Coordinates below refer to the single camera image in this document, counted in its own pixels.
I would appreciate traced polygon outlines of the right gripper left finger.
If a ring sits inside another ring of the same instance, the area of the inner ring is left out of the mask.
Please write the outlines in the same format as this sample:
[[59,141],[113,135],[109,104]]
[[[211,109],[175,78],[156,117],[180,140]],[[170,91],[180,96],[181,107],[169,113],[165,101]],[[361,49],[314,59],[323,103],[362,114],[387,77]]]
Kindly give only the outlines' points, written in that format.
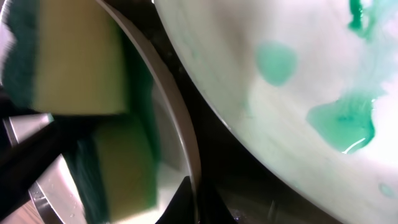
[[197,222],[197,196],[190,177],[186,176],[155,224],[196,224]]

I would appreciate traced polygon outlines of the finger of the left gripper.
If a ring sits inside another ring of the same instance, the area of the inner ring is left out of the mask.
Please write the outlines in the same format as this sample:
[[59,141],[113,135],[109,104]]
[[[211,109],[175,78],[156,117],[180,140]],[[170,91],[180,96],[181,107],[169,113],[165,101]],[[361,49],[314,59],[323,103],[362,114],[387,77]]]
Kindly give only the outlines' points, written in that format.
[[5,219],[24,200],[32,184],[63,152],[89,135],[99,120],[93,116],[57,116],[12,146],[1,156],[1,219]]

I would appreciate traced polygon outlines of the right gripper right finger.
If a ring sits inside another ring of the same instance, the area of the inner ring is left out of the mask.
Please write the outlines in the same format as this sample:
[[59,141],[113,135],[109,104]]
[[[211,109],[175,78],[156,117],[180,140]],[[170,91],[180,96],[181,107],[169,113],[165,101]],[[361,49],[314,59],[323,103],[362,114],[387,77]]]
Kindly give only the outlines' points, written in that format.
[[201,224],[237,224],[215,186],[203,179],[198,190]]

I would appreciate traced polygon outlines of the white plate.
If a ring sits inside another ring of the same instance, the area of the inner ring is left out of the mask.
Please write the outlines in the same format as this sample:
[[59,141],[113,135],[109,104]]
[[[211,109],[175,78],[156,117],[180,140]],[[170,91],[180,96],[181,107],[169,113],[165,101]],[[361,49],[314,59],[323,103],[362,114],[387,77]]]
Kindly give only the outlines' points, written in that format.
[[397,222],[397,2],[156,1],[244,147],[345,223]]
[[[153,123],[157,146],[157,202],[153,207],[141,213],[113,223],[156,223],[164,213],[184,177],[190,177],[192,188],[196,193],[200,175],[197,162],[192,160],[192,156],[198,153],[195,134],[173,76],[155,51],[153,45],[120,12],[105,1],[96,2],[106,10],[127,35],[152,77],[151,108],[154,115]],[[53,120],[52,116],[46,113],[17,109],[7,99],[2,89],[2,82],[1,93],[1,116],[3,118],[45,114],[49,123]]]

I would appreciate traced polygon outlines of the green yellow sponge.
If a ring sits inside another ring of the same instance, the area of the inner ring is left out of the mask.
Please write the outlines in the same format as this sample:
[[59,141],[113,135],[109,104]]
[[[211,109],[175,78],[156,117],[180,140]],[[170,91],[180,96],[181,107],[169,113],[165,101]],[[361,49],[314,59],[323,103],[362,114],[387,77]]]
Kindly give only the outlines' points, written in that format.
[[113,223],[153,207],[152,77],[114,19],[92,0],[5,1],[1,36],[2,89],[12,105],[53,120],[99,120],[59,155],[77,187],[85,220]]

